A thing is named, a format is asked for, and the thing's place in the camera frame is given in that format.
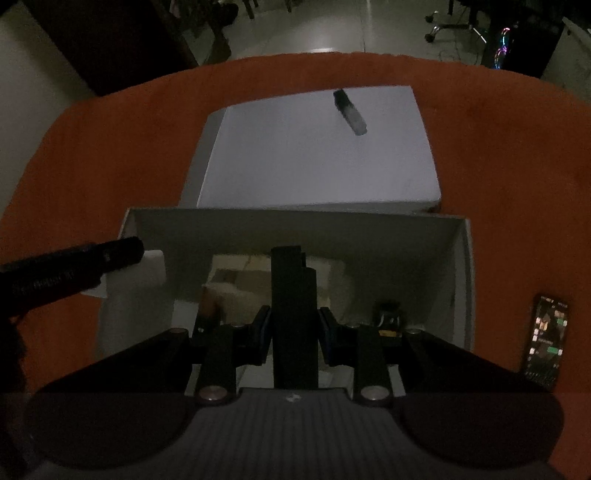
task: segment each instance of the wall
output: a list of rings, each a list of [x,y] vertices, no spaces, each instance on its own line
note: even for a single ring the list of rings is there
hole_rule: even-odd
[[[0,216],[53,121],[91,96],[21,2],[0,17]]]

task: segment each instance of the chair base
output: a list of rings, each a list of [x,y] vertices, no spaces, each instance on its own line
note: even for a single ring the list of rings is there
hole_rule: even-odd
[[[426,15],[425,16],[425,22],[427,23],[433,23],[433,20],[435,19],[435,15],[437,15],[439,12],[435,11],[433,12],[431,15]],[[425,41],[427,43],[433,43],[435,41],[435,37],[437,35],[437,33],[440,30],[469,30],[471,32],[476,33],[476,35],[478,36],[478,38],[484,42],[486,44],[486,39],[484,38],[484,36],[478,31],[478,29],[476,28],[478,26],[478,22],[475,20],[475,13],[474,15],[472,13],[470,13],[470,23],[464,23],[464,24],[456,24],[456,23],[446,23],[446,24],[439,24],[439,23],[435,23],[435,25],[433,25],[433,28],[431,29],[431,33],[428,33],[425,35]]]

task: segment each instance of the cable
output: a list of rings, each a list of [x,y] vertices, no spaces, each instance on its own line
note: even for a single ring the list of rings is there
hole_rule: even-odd
[[[459,25],[459,23],[462,21],[462,17],[466,13],[466,10],[468,10],[468,7],[464,7],[464,10],[460,14],[460,18],[457,19],[456,25]],[[458,59],[458,61],[461,62],[462,61],[462,57],[460,55],[460,49],[457,47],[457,32],[454,32],[453,33],[453,44],[454,44],[454,46],[456,48],[457,59]]]

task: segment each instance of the floor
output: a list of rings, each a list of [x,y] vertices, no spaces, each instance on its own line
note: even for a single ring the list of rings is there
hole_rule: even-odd
[[[446,11],[446,0],[294,0],[288,13],[284,0],[258,0],[250,20],[240,0],[235,22],[223,29],[232,49],[232,59],[274,55],[339,51],[350,53],[405,54],[440,61],[480,62],[484,44],[468,31],[442,30],[434,43],[425,41],[431,26],[425,15]],[[450,23],[467,20],[458,2]],[[486,23],[480,14],[481,24]],[[199,38],[186,35],[197,60],[203,60],[213,39],[205,31]]]

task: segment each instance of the small black object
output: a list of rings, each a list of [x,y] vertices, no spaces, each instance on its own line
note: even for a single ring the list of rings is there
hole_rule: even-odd
[[[405,327],[405,314],[398,302],[386,301],[375,306],[372,321],[379,330],[396,336]]]
[[[367,125],[361,113],[355,108],[355,105],[349,100],[349,97],[343,89],[333,92],[335,97],[335,106],[343,115],[346,122],[357,136],[365,135],[368,131]]]

